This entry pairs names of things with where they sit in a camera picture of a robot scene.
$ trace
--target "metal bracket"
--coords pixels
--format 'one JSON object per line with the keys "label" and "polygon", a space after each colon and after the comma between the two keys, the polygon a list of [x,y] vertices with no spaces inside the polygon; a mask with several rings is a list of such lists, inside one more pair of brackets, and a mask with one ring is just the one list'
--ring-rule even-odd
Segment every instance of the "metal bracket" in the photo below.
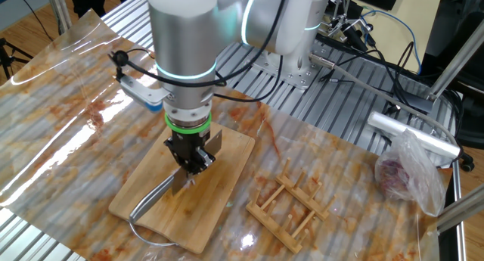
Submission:
{"label": "metal bracket", "polygon": [[140,105],[145,106],[153,113],[163,108],[163,99],[174,98],[173,94],[164,88],[149,89],[130,76],[123,76],[119,81],[121,89]]}
{"label": "metal bracket", "polygon": [[[272,65],[266,57],[262,54],[254,63],[253,68],[267,73],[271,76],[278,76],[279,67]],[[318,74],[320,66],[311,64],[311,66],[304,70],[301,69],[298,73],[282,71],[281,80],[298,89],[306,90],[311,85],[312,80]]]}

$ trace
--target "plastic bag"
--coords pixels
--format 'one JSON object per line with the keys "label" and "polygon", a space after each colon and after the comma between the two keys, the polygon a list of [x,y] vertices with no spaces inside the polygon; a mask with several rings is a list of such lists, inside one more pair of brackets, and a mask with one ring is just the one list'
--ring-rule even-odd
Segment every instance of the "plastic bag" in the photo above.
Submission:
{"label": "plastic bag", "polygon": [[436,167],[419,140],[405,130],[375,165],[375,179],[393,199],[415,200],[429,216],[438,216],[445,203],[445,189]]}

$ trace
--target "table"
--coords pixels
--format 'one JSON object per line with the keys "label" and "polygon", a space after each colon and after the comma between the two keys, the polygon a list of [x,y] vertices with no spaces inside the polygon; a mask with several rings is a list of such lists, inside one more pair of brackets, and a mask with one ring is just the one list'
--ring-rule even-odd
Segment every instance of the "table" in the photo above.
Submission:
{"label": "table", "polygon": [[[103,20],[121,36],[152,49],[147,0],[128,0],[103,17]],[[321,53],[332,61],[349,57],[327,45],[320,46]],[[251,47],[232,44],[220,54],[218,70],[222,75],[230,73],[253,54],[254,50]],[[360,59],[348,64],[346,68],[350,73],[366,82],[382,89],[391,88],[392,83],[387,78],[384,68],[378,64]],[[384,111],[387,103],[381,98],[354,88],[351,84],[320,82],[321,76],[315,75],[311,87],[305,91],[281,83],[277,92],[263,102],[375,154],[381,154],[388,148],[388,144],[366,125],[366,119],[372,110]],[[266,86],[262,83],[268,78],[268,75],[259,75],[255,70],[250,70],[243,78],[238,77],[231,81],[229,86],[256,97],[267,91]],[[423,92],[426,89],[425,86],[407,78],[402,78],[402,84],[404,89],[415,93]],[[450,130],[455,130],[454,117],[450,109],[447,101],[438,100],[431,116],[448,126]],[[393,117],[424,131],[430,132],[431,130],[430,127],[413,119],[407,113],[397,113]],[[458,167],[455,168],[454,176],[454,184],[457,188],[455,199],[458,199],[461,196]],[[79,259],[79,256],[68,248],[5,209],[0,211],[0,218],[4,223],[0,226],[0,237],[5,236],[5,239],[0,242],[0,259],[4,257],[3,254],[7,253],[8,256],[12,256],[11,259],[16,257],[18,260],[25,259],[28,256],[26,253],[36,251],[38,252],[34,259],[47,257],[47,259],[59,260],[59,256],[65,256],[66,260]],[[460,243],[457,247],[460,256],[465,256],[462,225],[458,226],[458,237]]]}
{"label": "table", "polygon": [[[379,9],[359,0],[354,1],[359,5]],[[413,30],[417,40],[417,52],[420,61],[423,60],[427,49],[439,3],[440,0],[397,0],[391,11],[385,11],[408,24]],[[410,32],[403,24],[385,14],[372,15],[369,14],[365,17],[368,23],[374,25],[371,36],[377,42],[377,47],[383,53],[385,59],[390,63],[397,64],[408,43],[413,40]],[[418,63],[414,54],[408,60],[405,68],[414,72],[418,71]]]}

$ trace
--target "floor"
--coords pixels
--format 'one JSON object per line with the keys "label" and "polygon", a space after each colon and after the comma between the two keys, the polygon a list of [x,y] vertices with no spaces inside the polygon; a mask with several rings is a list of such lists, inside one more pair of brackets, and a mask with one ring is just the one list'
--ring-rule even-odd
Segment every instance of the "floor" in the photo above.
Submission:
{"label": "floor", "polygon": [[[73,3],[72,0],[66,0],[67,7],[70,11],[70,16],[75,23],[77,16],[72,12]],[[119,4],[119,0],[106,0],[104,8],[106,11],[110,11]],[[46,30],[52,38],[58,36],[57,23],[52,14],[50,6],[45,6],[39,9],[37,16],[44,24]],[[17,22],[13,26],[9,27],[5,31],[0,33],[0,38],[6,38],[11,44],[16,45],[18,48],[26,51],[26,53],[35,56],[50,41],[44,34],[39,22],[31,14],[21,21]],[[22,65],[14,64],[14,71],[19,70]],[[6,77],[3,71],[0,71],[0,85],[5,83]],[[470,173],[461,172],[461,186],[462,194],[465,195],[472,191],[477,186],[484,182],[484,151],[465,148],[466,152],[474,158],[476,168]],[[467,248],[467,260],[477,261],[482,260],[484,256],[484,211],[466,220],[465,223],[466,234],[466,248]]]}

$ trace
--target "wooden cutting board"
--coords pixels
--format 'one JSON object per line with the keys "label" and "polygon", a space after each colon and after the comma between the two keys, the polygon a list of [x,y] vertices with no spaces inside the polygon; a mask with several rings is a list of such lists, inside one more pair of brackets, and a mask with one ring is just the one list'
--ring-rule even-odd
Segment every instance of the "wooden cutting board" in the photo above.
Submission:
{"label": "wooden cutting board", "polygon": [[[211,135],[222,130],[222,148],[216,161],[194,177],[195,185],[172,196],[169,189],[137,222],[194,253],[202,253],[222,210],[249,159],[255,140],[219,124],[211,124]],[[178,165],[163,142],[168,127],[115,196],[109,211],[128,219],[136,204],[166,179]]]}

